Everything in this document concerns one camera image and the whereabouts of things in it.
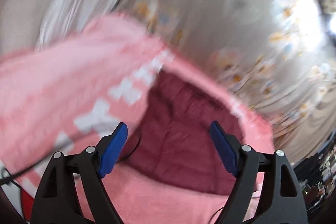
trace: black cable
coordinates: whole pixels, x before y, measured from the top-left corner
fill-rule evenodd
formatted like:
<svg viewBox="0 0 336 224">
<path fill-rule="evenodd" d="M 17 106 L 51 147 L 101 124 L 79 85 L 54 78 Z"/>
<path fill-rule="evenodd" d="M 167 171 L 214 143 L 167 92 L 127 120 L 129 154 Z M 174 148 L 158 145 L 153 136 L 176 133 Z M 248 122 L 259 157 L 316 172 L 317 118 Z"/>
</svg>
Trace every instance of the black cable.
<svg viewBox="0 0 336 224">
<path fill-rule="evenodd" d="M 79 139 L 83 138 L 83 137 L 86 137 L 88 136 L 87 135 L 83 135 L 81 132 L 77 132 L 76 136 L 72 139 L 73 142 L 76 142 L 78 141 Z M 139 137 L 139 141 L 137 143 L 137 145 L 135 146 L 135 148 L 128 154 L 126 155 L 125 157 L 123 157 L 122 159 L 120 159 L 117 163 L 121 162 L 121 161 L 124 161 L 126 159 L 128 159 L 134 152 L 135 150 L 138 148 L 139 144 L 140 144 L 140 141 L 141 141 L 141 135 Z M 14 180 L 20 176 L 22 176 L 23 174 L 25 174 L 26 172 L 28 172 L 29 170 L 31 170 L 32 168 L 34 168 L 36 165 L 38 165 L 39 163 L 41 163 L 42 161 L 44 161 L 45 159 L 49 159 L 53 156 L 53 154 L 56 152 L 56 151 L 60 151 L 62 150 L 63 148 L 65 148 L 66 146 L 68 146 L 70 143 L 72 143 L 71 141 L 63 144 L 63 145 L 60 145 L 58 147 L 55 147 L 54 149 L 52 149 L 50 152 L 48 152 L 43 158 L 41 158 L 40 160 L 38 160 L 36 163 L 28 166 L 27 168 L 13 174 L 13 175 L 9 175 L 8 177 L 2 177 L 2 179 L 0 179 L 0 186 L 1 185 L 4 185 L 4 184 L 9 184 L 9 183 L 14 183 L 18 186 L 18 184 L 16 182 L 14 182 Z"/>
<path fill-rule="evenodd" d="M 216 215 L 216 213 L 218 213 L 220 210 L 222 210 L 225 206 L 223 206 L 222 208 L 219 208 L 213 215 L 212 217 L 210 217 L 208 224 L 210 224 L 211 220 L 214 218 L 214 216 Z"/>
<path fill-rule="evenodd" d="M 254 199 L 254 198 L 260 198 L 258 196 L 253 196 L 251 197 L 251 199 Z M 210 217 L 209 221 L 208 221 L 208 224 L 210 224 L 211 220 L 214 218 L 214 216 L 216 215 L 216 213 L 218 213 L 220 210 L 223 210 L 223 208 L 225 207 L 225 205 L 222 207 L 222 208 L 219 208 L 213 215 L 212 217 Z"/>
<path fill-rule="evenodd" d="M 9 177 L 11 176 L 11 173 L 7 170 L 7 168 L 3 166 L 2 169 L 1 169 L 1 178 L 8 177 L 8 176 L 5 176 L 5 172 L 7 172 Z M 6 183 L 6 185 L 9 185 L 10 183 L 13 183 L 19 189 L 22 189 L 22 187 L 20 185 L 18 185 L 14 180 L 11 180 L 10 182 Z"/>
<path fill-rule="evenodd" d="M 117 163 L 120 163 L 122 161 L 127 160 L 137 150 L 137 148 L 140 145 L 140 142 L 141 142 L 141 135 L 139 135 L 139 140 L 138 140 L 136 146 L 134 147 L 134 149 L 128 155 L 126 155 L 126 156 L 122 157 L 120 160 L 118 160 Z"/>
</svg>

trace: red object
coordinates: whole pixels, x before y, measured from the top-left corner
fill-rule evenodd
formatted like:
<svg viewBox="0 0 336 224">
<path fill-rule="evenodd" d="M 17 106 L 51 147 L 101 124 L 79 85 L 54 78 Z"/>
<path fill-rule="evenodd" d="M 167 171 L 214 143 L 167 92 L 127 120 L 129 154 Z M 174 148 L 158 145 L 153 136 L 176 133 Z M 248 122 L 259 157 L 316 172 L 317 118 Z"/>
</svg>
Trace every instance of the red object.
<svg viewBox="0 0 336 224">
<path fill-rule="evenodd" d="M 148 108 L 123 154 L 141 142 L 127 163 L 160 182 L 203 193 L 229 195 L 235 183 L 212 143 L 209 126 L 217 120 L 242 143 L 238 119 L 219 101 L 161 71 L 148 94 Z"/>
<path fill-rule="evenodd" d="M 30 221 L 34 199 L 22 188 L 20 189 L 22 214 L 26 221 Z"/>
</svg>

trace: pink towel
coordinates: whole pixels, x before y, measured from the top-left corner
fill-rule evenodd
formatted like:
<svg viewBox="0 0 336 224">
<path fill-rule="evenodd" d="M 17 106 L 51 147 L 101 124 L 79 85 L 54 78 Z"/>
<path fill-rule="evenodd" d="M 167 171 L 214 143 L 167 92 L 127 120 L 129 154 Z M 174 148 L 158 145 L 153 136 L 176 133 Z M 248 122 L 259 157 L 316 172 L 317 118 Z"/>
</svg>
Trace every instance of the pink towel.
<svg viewBox="0 0 336 224">
<path fill-rule="evenodd" d="M 147 109 L 147 94 L 161 67 L 219 100 L 238 118 L 244 143 L 273 152 L 270 125 L 178 56 L 131 18 L 112 14 L 84 32 L 39 53 L 0 64 L 0 159 L 11 173 L 62 143 L 73 154 L 95 145 L 120 121 L 129 134 Z M 73 142 L 78 135 L 85 136 Z M 35 196 L 48 159 L 18 182 Z M 123 165 L 103 179 L 125 223 L 207 223 L 227 196 L 182 190 L 155 182 Z M 90 210 L 78 183 L 80 203 Z M 255 210 L 256 200 L 249 211 Z"/>
</svg>

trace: metal pivot screw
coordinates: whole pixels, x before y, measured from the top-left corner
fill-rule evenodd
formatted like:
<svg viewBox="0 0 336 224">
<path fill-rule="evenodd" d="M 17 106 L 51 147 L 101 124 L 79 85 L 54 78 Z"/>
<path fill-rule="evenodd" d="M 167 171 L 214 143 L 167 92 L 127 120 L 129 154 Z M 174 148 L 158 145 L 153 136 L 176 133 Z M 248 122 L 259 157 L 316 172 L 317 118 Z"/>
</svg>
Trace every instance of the metal pivot screw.
<svg viewBox="0 0 336 224">
<path fill-rule="evenodd" d="M 54 158 L 58 159 L 62 155 L 61 152 L 54 153 Z"/>
<path fill-rule="evenodd" d="M 245 152 L 250 152 L 252 150 L 251 146 L 249 145 L 243 145 L 241 149 Z"/>
<path fill-rule="evenodd" d="M 279 157 L 283 157 L 285 155 L 285 153 L 282 150 L 277 150 L 276 153 Z"/>
<path fill-rule="evenodd" d="M 85 149 L 87 153 L 93 153 L 96 150 L 94 146 L 89 146 L 88 148 Z"/>
</svg>

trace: blue gripper pad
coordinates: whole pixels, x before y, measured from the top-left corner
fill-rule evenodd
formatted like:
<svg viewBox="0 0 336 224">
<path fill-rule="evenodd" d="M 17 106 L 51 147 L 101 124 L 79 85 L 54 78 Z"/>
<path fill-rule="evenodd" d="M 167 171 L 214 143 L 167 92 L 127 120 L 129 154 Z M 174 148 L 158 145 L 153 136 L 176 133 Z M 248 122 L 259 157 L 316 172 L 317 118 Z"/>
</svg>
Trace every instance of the blue gripper pad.
<svg viewBox="0 0 336 224">
<path fill-rule="evenodd" d="M 226 171 L 236 177 L 238 175 L 236 153 L 215 122 L 212 122 L 210 125 L 210 136 Z"/>
<path fill-rule="evenodd" d="M 98 175 L 102 179 L 105 175 L 111 173 L 119 154 L 127 140 L 127 126 L 123 123 L 118 131 L 113 132 L 114 138 L 104 151 L 100 159 L 100 168 Z"/>
</svg>

